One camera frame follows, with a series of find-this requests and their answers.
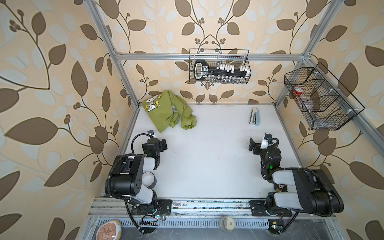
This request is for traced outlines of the green jacket with cartoon print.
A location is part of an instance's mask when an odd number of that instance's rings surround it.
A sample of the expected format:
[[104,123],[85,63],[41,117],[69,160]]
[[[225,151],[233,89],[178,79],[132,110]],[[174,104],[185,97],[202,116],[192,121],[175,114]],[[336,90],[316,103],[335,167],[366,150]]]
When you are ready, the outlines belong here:
[[143,101],[142,106],[160,133],[177,124],[181,124],[184,130],[190,130],[197,125],[193,110],[182,98],[170,91]]

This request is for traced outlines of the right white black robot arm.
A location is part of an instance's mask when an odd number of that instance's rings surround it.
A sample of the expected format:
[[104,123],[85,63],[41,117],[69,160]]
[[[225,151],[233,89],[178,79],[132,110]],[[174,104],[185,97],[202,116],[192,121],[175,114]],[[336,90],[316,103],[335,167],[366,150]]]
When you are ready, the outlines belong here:
[[261,177],[274,186],[264,202],[250,201],[253,216],[292,216],[292,212],[330,217],[344,211],[344,202],[323,170],[281,167],[279,139],[265,134],[249,141],[249,151],[260,157]]

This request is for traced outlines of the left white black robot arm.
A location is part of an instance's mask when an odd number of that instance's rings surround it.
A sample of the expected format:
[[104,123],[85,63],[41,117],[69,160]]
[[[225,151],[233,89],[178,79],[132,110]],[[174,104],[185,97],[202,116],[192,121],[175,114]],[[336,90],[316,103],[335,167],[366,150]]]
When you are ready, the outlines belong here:
[[134,207],[156,211],[159,204],[154,190],[157,184],[154,171],[160,165],[160,153],[168,146],[165,139],[156,138],[150,130],[133,138],[131,151],[134,151],[135,140],[144,136],[149,139],[142,144],[143,154],[132,152],[116,157],[105,183],[105,193]]

